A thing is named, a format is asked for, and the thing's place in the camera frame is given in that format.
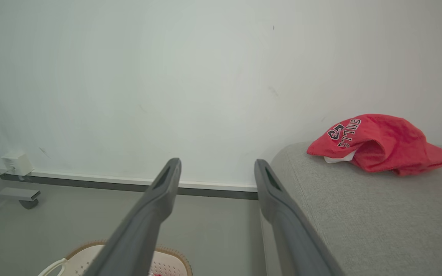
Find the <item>gray sofa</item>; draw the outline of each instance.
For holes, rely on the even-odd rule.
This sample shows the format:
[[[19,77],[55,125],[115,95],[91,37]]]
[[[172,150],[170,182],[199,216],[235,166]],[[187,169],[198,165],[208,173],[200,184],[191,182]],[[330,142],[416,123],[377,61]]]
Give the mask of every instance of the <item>gray sofa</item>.
[[[367,173],[290,145],[270,163],[346,275],[442,275],[442,168],[417,176]],[[261,216],[268,276],[281,275]]]

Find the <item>red clothing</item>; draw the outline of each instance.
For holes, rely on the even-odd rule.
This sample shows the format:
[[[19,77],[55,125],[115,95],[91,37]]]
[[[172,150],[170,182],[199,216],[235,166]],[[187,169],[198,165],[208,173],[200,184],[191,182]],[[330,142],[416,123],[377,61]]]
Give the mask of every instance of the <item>red clothing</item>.
[[[426,141],[403,118],[366,114],[340,122],[314,141],[308,154],[343,158],[356,150],[351,163],[375,173],[419,174],[442,167],[442,149]]]

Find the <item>caster wheel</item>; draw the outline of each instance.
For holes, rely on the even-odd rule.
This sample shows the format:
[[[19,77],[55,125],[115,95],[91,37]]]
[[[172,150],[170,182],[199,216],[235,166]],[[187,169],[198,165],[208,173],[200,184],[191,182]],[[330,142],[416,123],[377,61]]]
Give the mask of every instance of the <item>caster wheel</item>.
[[[38,204],[38,199],[35,199],[34,201],[24,201],[19,200],[20,204],[23,206],[23,208],[30,210],[33,209]]]

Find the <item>white wall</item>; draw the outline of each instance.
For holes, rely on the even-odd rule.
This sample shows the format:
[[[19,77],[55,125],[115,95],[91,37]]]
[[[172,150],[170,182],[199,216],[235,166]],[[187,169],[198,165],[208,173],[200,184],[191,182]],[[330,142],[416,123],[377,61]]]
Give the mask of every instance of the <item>white wall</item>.
[[[252,185],[370,112],[442,144],[442,1],[0,0],[0,156],[37,171]]]

